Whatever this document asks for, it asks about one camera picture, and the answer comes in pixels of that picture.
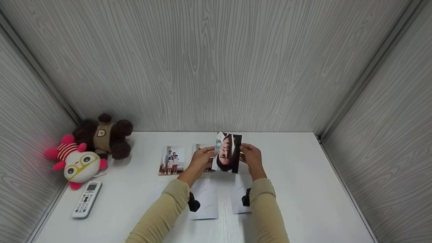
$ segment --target beige sleeve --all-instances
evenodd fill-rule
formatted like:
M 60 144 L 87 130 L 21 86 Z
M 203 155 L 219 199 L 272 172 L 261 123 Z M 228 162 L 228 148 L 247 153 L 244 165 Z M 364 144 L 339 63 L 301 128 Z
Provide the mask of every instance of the beige sleeve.
M 186 183 L 172 180 L 129 233 L 126 243 L 161 243 L 186 207 L 190 191 Z
M 257 243 L 289 243 L 271 181 L 267 178 L 254 181 L 249 196 Z

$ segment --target remote control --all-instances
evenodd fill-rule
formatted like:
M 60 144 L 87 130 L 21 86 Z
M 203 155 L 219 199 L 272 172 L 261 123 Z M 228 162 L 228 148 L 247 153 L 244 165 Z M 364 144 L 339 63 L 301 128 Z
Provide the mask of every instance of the remote control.
M 73 209 L 72 218 L 87 218 L 101 190 L 102 182 L 90 181 Z

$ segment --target brown teddy bear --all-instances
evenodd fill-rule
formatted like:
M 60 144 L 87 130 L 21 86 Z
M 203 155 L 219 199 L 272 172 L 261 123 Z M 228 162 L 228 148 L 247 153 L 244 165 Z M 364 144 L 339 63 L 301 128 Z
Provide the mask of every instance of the brown teddy bear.
M 75 128 L 72 134 L 76 143 L 86 143 L 87 151 L 94 151 L 101 159 L 107 159 L 109 153 L 115 160 L 127 158 L 131 147 L 126 136 L 132 133 L 132 123 L 128 120 L 111 123 L 111 116 L 105 113 L 98 120 L 85 119 Z

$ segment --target hand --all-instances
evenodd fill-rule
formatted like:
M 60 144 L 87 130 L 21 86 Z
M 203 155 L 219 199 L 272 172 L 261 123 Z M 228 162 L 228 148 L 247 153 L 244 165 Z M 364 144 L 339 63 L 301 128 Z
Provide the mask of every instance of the hand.
M 214 146 L 198 149 L 192 156 L 189 166 L 177 177 L 177 179 L 187 183 L 189 187 L 192 187 L 195 181 L 204 173 L 209 158 L 214 157 L 215 155 L 216 152 Z
M 263 168 L 261 150 L 252 144 L 241 144 L 240 151 L 245 154 L 245 158 L 241 159 L 248 165 L 249 174 L 252 176 L 252 180 L 255 181 L 260 178 L 267 178 Z

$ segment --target white table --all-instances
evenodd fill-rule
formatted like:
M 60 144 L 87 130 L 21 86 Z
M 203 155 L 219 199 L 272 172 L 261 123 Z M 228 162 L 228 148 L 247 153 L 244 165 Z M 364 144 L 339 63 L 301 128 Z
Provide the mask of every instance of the white table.
M 243 142 L 262 151 L 291 243 L 373 242 L 312 133 L 240 134 Z M 216 133 L 133 133 L 131 156 L 110 161 L 107 175 L 97 179 L 103 187 L 89 217 L 71 218 L 82 189 L 68 188 L 36 242 L 124 242 L 147 209 L 145 202 L 152 188 L 176 178 L 158 176 L 163 147 L 213 144 L 215 137 Z M 250 215 L 232 214 L 229 190 L 235 175 L 221 173 L 205 175 L 218 177 L 219 219 L 188 221 L 183 212 L 164 242 L 255 242 Z

